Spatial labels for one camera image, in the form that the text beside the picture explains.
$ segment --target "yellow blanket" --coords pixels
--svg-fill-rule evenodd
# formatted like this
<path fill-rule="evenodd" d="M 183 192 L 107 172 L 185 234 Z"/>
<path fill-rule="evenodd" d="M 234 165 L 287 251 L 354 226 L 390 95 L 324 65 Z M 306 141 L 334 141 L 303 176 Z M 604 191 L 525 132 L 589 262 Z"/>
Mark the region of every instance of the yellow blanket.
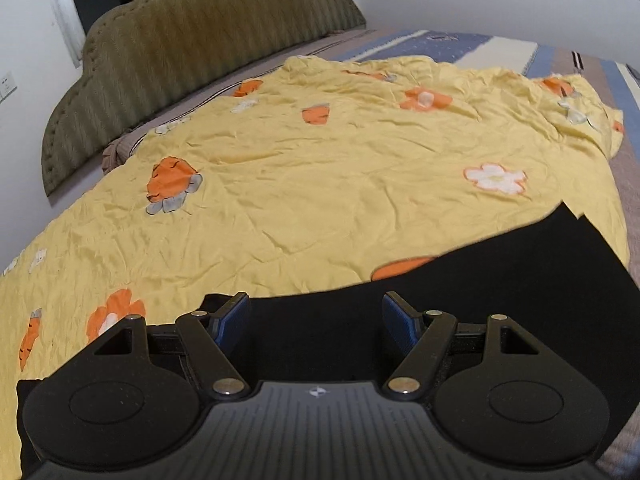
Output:
<path fill-rule="evenodd" d="M 149 134 L 0 278 L 3 479 L 19 475 L 16 381 L 129 312 L 170 323 L 208 292 L 384 278 L 560 201 L 628 262 L 607 163 L 622 114 L 580 76 L 302 57 L 238 95 Z"/>

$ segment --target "wall outlet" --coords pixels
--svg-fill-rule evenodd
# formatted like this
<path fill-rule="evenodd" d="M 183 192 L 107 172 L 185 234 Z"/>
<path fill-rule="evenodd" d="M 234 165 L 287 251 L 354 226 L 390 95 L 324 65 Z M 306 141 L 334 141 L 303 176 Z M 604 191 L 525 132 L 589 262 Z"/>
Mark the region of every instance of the wall outlet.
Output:
<path fill-rule="evenodd" d="M 4 74 L 0 77 L 0 100 L 7 97 L 16 88 L 18 87 L 15 84 L 14 76 L 11 75 L 11 72 Z"/>

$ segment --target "gray ribbed plate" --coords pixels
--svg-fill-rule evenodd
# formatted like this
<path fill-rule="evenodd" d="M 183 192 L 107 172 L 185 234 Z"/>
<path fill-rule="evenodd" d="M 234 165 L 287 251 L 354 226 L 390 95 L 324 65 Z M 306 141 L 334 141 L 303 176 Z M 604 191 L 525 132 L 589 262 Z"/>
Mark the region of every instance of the gray ribbed plate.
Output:
<path fill-rule="evenodd" d="M 380 396 L 372 383 L 264 383 L 215 406 L 185 446 L 130 471 L 44 464 L 33 480 L 566 479 L 604 480 L 587 463 L 524 472 L 485 464 L 442 438 L 425 410 Z"/>

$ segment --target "headboard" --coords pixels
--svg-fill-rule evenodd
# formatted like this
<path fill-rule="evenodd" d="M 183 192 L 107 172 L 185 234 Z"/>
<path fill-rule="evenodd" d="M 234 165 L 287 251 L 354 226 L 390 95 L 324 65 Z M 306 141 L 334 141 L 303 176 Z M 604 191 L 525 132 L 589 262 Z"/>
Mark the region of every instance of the headboard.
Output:
<path fill-rule="evenodd" d="M 363 25 L 351 0 L 132 0 L 89 30 L 42 141 L 47 195 L 129 128 L 252 61 Z"/>

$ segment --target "metal pin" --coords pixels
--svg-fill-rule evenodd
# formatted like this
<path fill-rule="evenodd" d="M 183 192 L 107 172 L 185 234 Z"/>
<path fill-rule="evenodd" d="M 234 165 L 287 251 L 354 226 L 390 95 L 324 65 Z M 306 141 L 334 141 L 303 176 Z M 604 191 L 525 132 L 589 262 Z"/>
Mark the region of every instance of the metal pin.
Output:
<path fill-rule="evenodd" d="M 244 383 L 233 377 L 227 377 L 225 379 L 218 379 L 213 383 L 213 390 L 221 395 L 234 395 L 239 394 L 244 390 Z"/>
<path fill-rule="evenodd" d="M 397 394 L 412 394 L 420 383 L 412 377 L 395 377 L 389 381 L 389 389 Z"/>

